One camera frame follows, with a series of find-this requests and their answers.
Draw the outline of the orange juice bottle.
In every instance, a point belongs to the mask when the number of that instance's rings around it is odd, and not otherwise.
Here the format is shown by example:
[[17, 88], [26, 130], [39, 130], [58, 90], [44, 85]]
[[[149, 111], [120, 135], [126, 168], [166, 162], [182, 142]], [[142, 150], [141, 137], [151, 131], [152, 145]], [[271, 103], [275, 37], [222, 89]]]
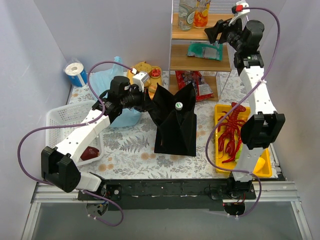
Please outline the orange juice bottle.
[[209, 19], [209, 9], [211, 0], [197, 0], [195, 5], [195, 13], [193, 26], [195, 28], [204, 28]]

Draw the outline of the light blue plastic bag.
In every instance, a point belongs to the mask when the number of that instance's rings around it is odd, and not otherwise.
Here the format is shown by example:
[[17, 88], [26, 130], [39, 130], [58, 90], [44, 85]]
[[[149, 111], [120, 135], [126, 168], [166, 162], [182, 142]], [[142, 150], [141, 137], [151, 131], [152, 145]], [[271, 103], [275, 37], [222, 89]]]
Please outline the light blue plastic bag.
[[[110, 83], [115, 76], [124, 76], [125, 68], [118, 64], [113, 64], [112, 68], [92, 73], [89, 77], [94, 92], [99, 96], [104, 91], [110, 89]], [[122, 114], [118, 116], [110, 125], [111, 128], [132, 127], [138, 123], [141, 113], [135, 109], [123, 109]]]

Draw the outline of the green label water bottle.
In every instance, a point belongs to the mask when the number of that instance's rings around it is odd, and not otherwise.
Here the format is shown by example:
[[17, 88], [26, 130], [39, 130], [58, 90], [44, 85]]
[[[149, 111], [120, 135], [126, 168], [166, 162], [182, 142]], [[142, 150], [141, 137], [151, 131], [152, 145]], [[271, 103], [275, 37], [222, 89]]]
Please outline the green label water bottle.
[[174, 105], [176, 111], [181, 111], [183, 109], [183, 103], [178, 101]]

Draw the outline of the black fabric grocery bag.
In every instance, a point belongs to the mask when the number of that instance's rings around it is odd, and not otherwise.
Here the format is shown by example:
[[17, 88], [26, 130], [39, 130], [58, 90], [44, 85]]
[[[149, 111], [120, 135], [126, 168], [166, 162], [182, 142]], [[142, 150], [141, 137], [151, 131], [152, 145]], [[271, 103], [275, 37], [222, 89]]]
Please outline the black fabric grocery bag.
[[[175, 109], [176, 102], [183, 103], [181, 111]], [[158, 85], [152, 99], [152, 109], [148, 112], [157, 127], [156, 154], [196, 156], [195, 104], [196, 94], [191, 83], [176, 94]]]

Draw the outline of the red snack bag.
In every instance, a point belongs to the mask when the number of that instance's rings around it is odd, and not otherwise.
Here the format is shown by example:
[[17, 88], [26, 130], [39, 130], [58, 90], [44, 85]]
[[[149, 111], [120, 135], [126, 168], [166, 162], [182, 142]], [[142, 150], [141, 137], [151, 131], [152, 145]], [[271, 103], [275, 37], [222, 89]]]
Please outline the red snack bag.
[[212, 88], [199, 71], [176, 70], [175, 76], [179, 90], [192, 83], [196, 102], [205, 101], [215, 97]]

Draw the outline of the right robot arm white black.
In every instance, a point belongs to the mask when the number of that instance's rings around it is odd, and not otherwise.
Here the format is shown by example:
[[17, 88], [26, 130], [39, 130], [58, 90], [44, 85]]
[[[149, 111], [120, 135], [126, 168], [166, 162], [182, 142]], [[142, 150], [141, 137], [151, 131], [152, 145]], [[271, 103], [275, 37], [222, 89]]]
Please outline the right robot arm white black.
[[273, 143], [280, 133], [285, 115], [274, 107], [265, 82], [267, 71], [260, 51], [260, 40], [264, 25], [258, 20], [250, 20], [245, 26], [241, 19], [232, 22], [218, 20], [215, 26], [205, 28], [210, 43], [228, 43], [234, 48], [234, 66], [247, 92], [250, 115], [240, 130], [242, 150], [230, 177], [226, 180], [223, 193], [238, 197], [250, 192], [253, 171], [264, 150]]

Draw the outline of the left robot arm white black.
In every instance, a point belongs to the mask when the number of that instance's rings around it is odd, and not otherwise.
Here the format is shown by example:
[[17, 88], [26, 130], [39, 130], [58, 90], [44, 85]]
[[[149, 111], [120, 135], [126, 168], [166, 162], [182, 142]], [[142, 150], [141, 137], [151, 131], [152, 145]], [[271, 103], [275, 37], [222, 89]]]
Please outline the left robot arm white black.
[[123, 109], [134, 108], [140, 112], [150, 102], [145, 83], [147, 73], [137, 73], [129, 79], [116, 76], [92, 106], [79, 127], [54, 147], [45, 147], [41, 152], [41, 175], [44, 180], [66, 193], [75, 189], [96, 192], [101, 178], [80, 172], [77, 166], [89, 144], [122, 114]]

